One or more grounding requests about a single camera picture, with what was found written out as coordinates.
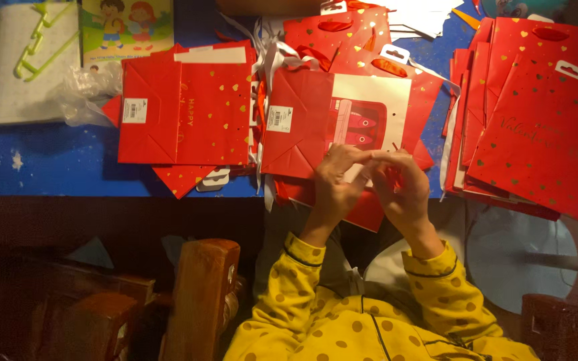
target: yellow pajama top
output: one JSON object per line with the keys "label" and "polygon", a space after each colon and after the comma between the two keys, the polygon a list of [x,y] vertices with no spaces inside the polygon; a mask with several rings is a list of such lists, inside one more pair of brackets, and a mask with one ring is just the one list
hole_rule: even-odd
{"label": "yellow pajama top", "polygon": [[287,236],[267,291],[238,327],[226,361],[537,360],[531,347],[503,337],[447,243],[432,259],[403,252],[424,328],[389,303],[341,298],[317,286],[324,253]]}

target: wooden chair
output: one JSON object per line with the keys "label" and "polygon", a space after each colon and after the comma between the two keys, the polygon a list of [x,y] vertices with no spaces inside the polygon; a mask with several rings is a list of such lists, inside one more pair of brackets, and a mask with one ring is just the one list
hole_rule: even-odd
{"label": "wooden chair", "polygon": [[549,295],[523,296],[522,342],[542,361],[578,360],[578,305]]}
{"label": "wooden chair", "polygon": [[239,254],[239,245],[229,240],[182,246],[161,360],[216,359],[220,335],[244,298],[245,280],[237,276]]}

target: blue painted tabletop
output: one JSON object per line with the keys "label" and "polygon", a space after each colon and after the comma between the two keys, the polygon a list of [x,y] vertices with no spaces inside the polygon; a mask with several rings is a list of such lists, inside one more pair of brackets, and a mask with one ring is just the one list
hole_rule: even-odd
{"label": "blue painted tabletop", "polygon": [[[0,0],[0,6],[28,0]],[[470,1],[459,7],[477,19],[481,17]],[[218,41],[214,29],[236,38],[245,37],[224,22],[212,1],[175,2],[175,41],[185,47]],[[429,69],[449,77],[449,59],[456,48],[467,47],[474,36],[463,20],[451,14],[443,36],[399,39],[411,57]],[[251,18],[238,18],[252,28]],[[441,89],[421,139],[436,165],[428,170],[432,198],[439,198],[439,164],[445,138],[441,131],[450,104],[449,90]],[[64,123],[43,123],[0,127],[0,195],[68,195],[110,197],[173,197],[149,165],[118,164],[119,131],[115,128]],[[187,197],[254,197],[254,176],[237,176],[217,192],[192,190]]]}

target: barcode label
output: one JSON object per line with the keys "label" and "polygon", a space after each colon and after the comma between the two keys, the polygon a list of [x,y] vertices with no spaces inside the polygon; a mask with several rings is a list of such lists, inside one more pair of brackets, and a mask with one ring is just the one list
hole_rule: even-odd
{"label": "barcode label", "polygon": [[147,105],[148,99],[142,98],[125,98],[124,99],[124,118],[122,123],[144,124],[147,122]]}
{"label": "barcode label", "polygon": [[293,108],[280,107],[272,105],[269,107],[269,122],[267,122],[267,130],[272,132],[291,132],[291,119],[293,115]]}

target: book cover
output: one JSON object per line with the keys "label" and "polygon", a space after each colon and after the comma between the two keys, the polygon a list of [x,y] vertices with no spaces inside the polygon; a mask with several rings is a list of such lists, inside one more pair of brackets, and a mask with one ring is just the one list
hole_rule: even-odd
{"label": "book cover", "polygon": [[171,48],[170,0],[83,0],[80,17],[84,67],[148,56]]}

